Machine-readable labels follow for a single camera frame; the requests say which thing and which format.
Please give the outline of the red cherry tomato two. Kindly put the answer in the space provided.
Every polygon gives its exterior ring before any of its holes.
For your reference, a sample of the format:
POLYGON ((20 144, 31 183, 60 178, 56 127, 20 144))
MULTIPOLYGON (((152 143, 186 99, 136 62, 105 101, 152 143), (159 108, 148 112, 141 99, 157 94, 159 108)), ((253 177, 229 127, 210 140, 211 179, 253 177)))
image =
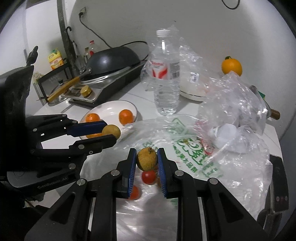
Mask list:
POLYGON ((152 185, 155 183, 156 178, 157 175, 153 170, 142 172, 142 181, 144 182, 144 184, 152 185))

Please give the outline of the red cherry tomato three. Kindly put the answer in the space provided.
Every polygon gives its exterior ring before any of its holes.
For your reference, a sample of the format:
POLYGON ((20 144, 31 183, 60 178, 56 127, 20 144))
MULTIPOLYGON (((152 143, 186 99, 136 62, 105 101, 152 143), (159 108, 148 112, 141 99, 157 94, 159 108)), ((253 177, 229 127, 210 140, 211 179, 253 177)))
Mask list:
POLYGON ((140 191, 136 185, 133 186, 132 193, 130 194, 130 200, 137 200, 140 197, 140 191))

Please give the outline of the brown longan two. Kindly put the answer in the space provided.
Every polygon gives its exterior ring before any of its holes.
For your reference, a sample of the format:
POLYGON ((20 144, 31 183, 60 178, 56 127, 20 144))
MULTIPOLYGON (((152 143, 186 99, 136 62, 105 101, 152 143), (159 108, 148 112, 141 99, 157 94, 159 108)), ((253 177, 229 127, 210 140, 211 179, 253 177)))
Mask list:
POLYGON ((137 166, 142 171, 151 171, 157 165, 157 154, 151 147, 143 148, 137 154, 137 166))

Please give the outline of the mandarin orange one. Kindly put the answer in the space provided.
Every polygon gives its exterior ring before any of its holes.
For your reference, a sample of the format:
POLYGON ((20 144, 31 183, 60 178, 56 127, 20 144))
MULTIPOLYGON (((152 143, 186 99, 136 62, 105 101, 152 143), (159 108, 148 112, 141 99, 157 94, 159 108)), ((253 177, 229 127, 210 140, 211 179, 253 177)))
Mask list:
POLYGON ((129 123, 133 123, 133 114, 129 109, 123 109, 120 113, 119 113, 119 122, 122 125, 127 125, 129 123))

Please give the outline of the mandarin orange three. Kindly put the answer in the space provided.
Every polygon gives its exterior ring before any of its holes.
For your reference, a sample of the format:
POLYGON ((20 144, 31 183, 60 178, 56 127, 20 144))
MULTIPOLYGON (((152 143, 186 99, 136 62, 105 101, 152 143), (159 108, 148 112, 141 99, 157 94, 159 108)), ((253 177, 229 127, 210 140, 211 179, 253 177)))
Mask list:
POLYGON ((97 138, 101 136, 103 136, 102 133, 94 133, 94 134, 86 135, 86 138, 97 138))

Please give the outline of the red cherry tomato one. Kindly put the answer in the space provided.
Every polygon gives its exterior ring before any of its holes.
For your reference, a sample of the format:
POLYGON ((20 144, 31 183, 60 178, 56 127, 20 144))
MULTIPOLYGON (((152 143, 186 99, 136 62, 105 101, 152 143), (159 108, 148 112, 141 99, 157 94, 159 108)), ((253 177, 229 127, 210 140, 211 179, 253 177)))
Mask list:
POLYGON ((159 177, 157 178, 157 185, 158 185, 159 187, 161 187, 161 181, 160 181, 160 178, 159 178, 159 177))

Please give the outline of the mandarin orange two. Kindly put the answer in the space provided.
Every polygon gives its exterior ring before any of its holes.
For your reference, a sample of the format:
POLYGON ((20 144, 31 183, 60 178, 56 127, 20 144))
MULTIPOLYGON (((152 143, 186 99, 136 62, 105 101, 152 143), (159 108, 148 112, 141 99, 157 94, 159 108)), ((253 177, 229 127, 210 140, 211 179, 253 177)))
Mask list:
POLYGON ((89 113, 88 115, 86 115, 85 121, 87 123, 100 121, 100 116, 96 113, 89 113))

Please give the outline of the brown longan one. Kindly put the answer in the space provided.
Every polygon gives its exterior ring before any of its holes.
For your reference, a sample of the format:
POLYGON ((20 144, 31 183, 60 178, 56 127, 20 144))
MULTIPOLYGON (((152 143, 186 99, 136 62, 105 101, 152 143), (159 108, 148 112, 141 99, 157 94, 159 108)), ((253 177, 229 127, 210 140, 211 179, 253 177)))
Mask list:
POLYGON ((114 135, 118 140, 121 136, 121 130, 116 125, 107 125, 102 130, 102 135, 114 135))

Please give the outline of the white round plate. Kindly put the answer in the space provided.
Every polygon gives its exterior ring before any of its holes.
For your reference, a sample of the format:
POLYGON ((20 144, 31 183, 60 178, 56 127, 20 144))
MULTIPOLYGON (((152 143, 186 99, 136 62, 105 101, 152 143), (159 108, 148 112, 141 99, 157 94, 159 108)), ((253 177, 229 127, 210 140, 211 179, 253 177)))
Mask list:
POLYGON ((133 121, 137 121, 138 111, 136 106, 125 100, 114 100, 108 101, 101 105, 96 106, 92 110, 88 111, 81 119, 80 123, 86 122, 86 116, 90 113, 96 113, 99 115, 100 119, 105 121, 109 125, 116 125, 119 127, 121 131, 120 139, 126 136, 127 129, 125 125, 122 125, 119 121, 119 113, 124 110, 128 109, 133 114, 133 121))

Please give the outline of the printed clear plastic bag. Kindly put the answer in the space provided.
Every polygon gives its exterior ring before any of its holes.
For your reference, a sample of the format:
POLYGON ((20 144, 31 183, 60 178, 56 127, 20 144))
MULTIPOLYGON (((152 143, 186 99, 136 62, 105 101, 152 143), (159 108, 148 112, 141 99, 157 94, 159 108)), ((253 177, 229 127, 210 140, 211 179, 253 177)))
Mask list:
POLYGON ((196 120, 189 115, 175 115, 142 120, 123 127, 112 148, 91 155, 85 161, 81 177, 94 180, 116 168, 131 148, 140 151, 163 148, 168 159, 194 178, 217 178, 253 216, 265 206, 273 166, 264 140, 250 128, 241 126, 229 140, 214 146, 201 139, 196 120))

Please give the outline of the steel induction cooker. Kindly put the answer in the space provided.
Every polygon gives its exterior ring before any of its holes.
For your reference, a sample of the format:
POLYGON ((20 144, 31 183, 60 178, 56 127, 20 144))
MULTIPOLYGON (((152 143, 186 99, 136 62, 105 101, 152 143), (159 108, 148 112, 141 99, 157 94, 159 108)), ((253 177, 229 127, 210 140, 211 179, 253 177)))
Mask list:
POLYGON ((144 64, 145 61, 142 61, 134 67, 126 67, 103 77, 83 81, 80 84, 71 87, 61 96, 70 99, 71 102, 78 105, 88 107, 98 106, 106 102, 133 80, 137 79, 140 76, 144 64), (91 89, 91 93, 87 97, 83 97, 80 93, 80 90, 85 85, 89 86, 91 89))

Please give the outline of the yellow cooking oil jug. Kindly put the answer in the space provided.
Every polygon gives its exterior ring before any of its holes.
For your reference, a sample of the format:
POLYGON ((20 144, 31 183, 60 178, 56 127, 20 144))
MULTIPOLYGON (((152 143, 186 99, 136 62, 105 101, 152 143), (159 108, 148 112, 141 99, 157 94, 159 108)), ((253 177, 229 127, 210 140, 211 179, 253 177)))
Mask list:
POLYGON ((62 58, 61 52, 58 49, 54 49, 50 52, 48 61, 52 70, 64 65, 64 60, 62 58))

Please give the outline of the clear oil bottle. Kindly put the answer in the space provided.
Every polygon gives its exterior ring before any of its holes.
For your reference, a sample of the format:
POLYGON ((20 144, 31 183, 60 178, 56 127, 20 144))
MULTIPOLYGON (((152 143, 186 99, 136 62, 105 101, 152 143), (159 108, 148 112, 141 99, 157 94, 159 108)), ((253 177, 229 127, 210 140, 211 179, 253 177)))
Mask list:
POLYGON ((84 52, 84 61, 85 61, 85 63, 88 62, 89 58, 90 58, 89 48, 86 47, 85 52, 84 52))

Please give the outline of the crumpled clear plastic bag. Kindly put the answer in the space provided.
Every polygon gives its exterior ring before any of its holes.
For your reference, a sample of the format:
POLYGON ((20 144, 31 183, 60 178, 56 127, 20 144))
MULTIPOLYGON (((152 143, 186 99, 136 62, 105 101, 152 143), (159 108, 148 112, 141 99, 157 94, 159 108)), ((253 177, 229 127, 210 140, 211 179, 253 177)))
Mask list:
POLYGON ((199 105, 195 129, 198 137, 211 139, 210 130, 224 124, 245 126, 263 135, 267 107, 258 92, 253 92, 234 72, 210 81, 206 99, 199 105))

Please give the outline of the large orange by wall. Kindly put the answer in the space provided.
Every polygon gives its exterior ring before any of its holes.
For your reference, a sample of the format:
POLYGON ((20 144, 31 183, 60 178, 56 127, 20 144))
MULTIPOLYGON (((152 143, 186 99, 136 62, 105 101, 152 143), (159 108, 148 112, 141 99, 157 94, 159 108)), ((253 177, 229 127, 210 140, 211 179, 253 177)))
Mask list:
POLYGON ((226 56, 224 61, 221 64, 221 69, 224 74, 228 74, 229 72, 233 71, 237 75, 241 76, 243 69, 241 63, 230 56, 226 56))

